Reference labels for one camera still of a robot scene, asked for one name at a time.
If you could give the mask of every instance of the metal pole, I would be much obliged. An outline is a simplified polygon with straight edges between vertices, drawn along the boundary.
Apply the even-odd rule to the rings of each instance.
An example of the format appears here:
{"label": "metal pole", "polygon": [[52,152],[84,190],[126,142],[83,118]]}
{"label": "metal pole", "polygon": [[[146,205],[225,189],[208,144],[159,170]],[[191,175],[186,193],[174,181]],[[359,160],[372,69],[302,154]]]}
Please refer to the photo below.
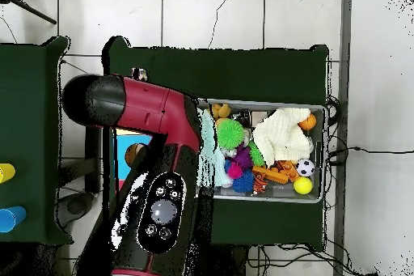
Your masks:
{"label": "metal pole", "polygon": [[[342,18],[340,26],[340,84],[339,101],[341,116],[338,121],[338,138],[345,143],[348,139],[348,88],[349,88],[349,50],[351,43],[351,5],[352,0],[342,0]],[[342,149],[341,143],[337,144],[336,149]],[[344,223],[345,223],[345,180],[346,163],[345,153],[337,156],[336,174],[336,207],[335,207],[335,226],[334,226],[334,258],[338,261],[334,263],[335,271],[333,276],[342,276],[344,263],[344,250],[339,246],[344,245]]]}
{"label": "metal pole", "polygon": [[22,0],[11,0],[11,2],[13,2],[15,5],[23,8],[24,10],[33,13],[34,15],[39,16],[39,18],[42,18],[46,21],[49,21],[50,23],[52,23],[53,25],[56,25],[57,22],[56,20],[53,20],[51,18],[49,18],[47,15],[44,15],[43,13],[40,13],[39,11],[37,11],[34,8],[31,8],[28,4],[24,3]]}

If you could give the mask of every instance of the soccer ball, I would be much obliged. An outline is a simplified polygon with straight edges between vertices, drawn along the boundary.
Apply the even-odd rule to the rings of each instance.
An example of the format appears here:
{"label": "soccer ball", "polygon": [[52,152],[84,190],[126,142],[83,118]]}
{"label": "soccer ball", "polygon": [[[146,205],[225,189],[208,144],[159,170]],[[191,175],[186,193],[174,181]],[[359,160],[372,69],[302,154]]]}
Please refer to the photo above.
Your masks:
{"label": "soccer ball", "polygon": [[309,177],[315,172],[315,166],[310,160],[301,159],[296,163],[296,171],[300,176]]}

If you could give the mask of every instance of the blue cup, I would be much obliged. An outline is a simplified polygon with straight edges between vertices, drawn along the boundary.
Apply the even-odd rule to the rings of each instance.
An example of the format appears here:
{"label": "blue cup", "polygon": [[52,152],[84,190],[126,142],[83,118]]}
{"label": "blue cup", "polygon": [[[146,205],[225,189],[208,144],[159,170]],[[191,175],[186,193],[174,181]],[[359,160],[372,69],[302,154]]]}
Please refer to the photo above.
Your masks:
{"label": "blue cup", "polygon": [[22,206],[13,206],[0,210],[0,233],[10,232],[26,218]]}

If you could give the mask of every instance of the green spiky ball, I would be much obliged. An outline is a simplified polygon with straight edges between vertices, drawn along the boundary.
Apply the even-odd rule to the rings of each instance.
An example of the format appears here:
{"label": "green spiky ball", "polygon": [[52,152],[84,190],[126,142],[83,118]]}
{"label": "green spiky ball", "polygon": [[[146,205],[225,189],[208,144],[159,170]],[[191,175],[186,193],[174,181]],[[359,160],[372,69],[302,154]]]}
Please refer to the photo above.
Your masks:
{"label": "green spiky ball", "polygon": [[250,147],[250,156],[251,156],[251,160],[253,161],[253,164],[257,165],[258,167],[263,167],[264,159],[263,159],[262,153],[260,152],[255,142],[249,142],[249,147]]}
{"label": "green spiky ball", "polygon": [[243,126],[236,120],[225,120],[217,127],[217,141],[220,147],[235,149],[244,140]]}

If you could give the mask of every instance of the green table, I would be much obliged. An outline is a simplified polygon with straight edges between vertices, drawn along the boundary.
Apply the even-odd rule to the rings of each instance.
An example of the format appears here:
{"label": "green table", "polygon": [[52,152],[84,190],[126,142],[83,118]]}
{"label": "green table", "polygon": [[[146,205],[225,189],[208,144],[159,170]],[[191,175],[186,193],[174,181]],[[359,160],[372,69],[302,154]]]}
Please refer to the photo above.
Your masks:
{"label": "green table", "polygon": [[[113,37],[103,49],[105,74],[149,72],[154,84],[198,98],[325,105],[328,49],[131,48]],[[214,202],[214,244],[308,243],[323,249],[323,201]]]}
{"label": "green table", "polygon": [[0,44],[0,163],[16,174],[0,184],[0,208],[23,206],[27,218],[0,242],[70,244],[55,223],[59,120],[57,78],[69,42],[54,37],[43,45]]}

